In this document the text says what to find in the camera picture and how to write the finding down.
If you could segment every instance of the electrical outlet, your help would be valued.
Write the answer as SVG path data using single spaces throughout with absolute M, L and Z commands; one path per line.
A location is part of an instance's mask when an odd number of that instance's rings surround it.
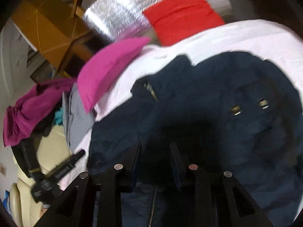
M 6 167 L 2 163 L 0 163 L 0 174 L 6 177 Z

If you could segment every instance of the rivet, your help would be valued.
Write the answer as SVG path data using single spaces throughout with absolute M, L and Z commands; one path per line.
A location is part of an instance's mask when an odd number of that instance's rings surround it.
M 115 164 L 114 165 L 114 169 L 115 170 L 121 170 L 123 168 L 123 165 L 122 164 Z
M 196 164 L 191 164 L 188 166 L 188 168 L 195 171 L 196 169 L 198 169 L 198 166 Z
M 82 172 L 82 173 L 80 173 L 79 177 L 82 178 L 82 179 L 87 178 L 88 177 L 88 172 Z
M 223 175 L 224 175 L 225 177 L 228 177 L 228 178 L 232 177 L 232 173 L 229 172 L 229 171 L 225 171 L 225 172 L 223 173 Z

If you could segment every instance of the magenta fabric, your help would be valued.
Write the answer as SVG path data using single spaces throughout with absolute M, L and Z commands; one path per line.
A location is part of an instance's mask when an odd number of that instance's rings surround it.
M 62 92 L 71 91 L 75 81 L 64 78 L 37 84 L 19 98 L 14 107 L 8 107 L 3 122 L 4 146 L 15 146 L 28 138 L 62 99 Z
M 83 66 L 77 84 L 87 113 L 149 40 L 148 37 L 137 37 L 112 43 L 97 52 Z

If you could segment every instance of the grey fabric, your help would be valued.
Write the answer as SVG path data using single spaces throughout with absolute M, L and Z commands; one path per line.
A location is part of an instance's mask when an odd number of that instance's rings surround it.
M 69 96 L 66 92 L 63 92 L 62 107 L 66 142 L 70 150 L 74 152 L 85 134 L 92 128 L 95 117 L 92 111 L 88 114 L 85 112 L 76 83 L 73 85 Z

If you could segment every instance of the teal fabric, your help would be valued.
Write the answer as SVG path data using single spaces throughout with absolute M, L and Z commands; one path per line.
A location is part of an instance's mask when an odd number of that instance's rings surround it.
M 54 123 L 57 125 L 63 125 L 63 116 L 62 116 L 63 108 L 55 112 Z

